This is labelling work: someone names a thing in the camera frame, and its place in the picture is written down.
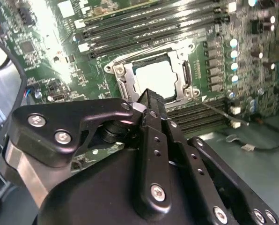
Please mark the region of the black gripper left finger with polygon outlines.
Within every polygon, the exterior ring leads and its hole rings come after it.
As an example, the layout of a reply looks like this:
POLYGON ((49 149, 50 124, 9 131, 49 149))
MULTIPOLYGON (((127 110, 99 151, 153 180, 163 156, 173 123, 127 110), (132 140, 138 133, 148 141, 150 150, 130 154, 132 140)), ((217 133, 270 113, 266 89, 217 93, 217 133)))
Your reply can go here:
POLYGON ((7 167, 40 209, 59 183, 120 150, 138 150, 134 209, 164 217, 172 205, 168 140, 153 93, 132 104, 107 98, 17 108, 2 154, 7 167))

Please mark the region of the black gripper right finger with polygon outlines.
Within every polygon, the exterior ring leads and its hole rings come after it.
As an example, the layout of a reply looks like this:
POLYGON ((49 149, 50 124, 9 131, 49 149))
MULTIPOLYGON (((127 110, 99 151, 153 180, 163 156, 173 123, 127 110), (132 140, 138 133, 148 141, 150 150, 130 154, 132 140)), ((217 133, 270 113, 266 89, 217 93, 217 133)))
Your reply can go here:
POLYGON ((191 210, 198 225, 279 225, 279 217, 201 138, 187 140, 153 93, 173 155, 186 171, 191 210))

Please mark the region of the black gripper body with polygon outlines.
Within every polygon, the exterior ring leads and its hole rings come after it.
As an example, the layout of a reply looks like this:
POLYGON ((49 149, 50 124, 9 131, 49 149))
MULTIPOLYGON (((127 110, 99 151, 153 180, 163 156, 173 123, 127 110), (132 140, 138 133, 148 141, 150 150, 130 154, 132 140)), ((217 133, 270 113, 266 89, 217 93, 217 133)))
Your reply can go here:
MULTIPOLYGON (((120 150, 59 183, 37 216, 40 225, 151 225, 134 209, 139 151, 120 150)), ((208 225, 186 171, 169 165, 172 206, 160 225, 208 225)))

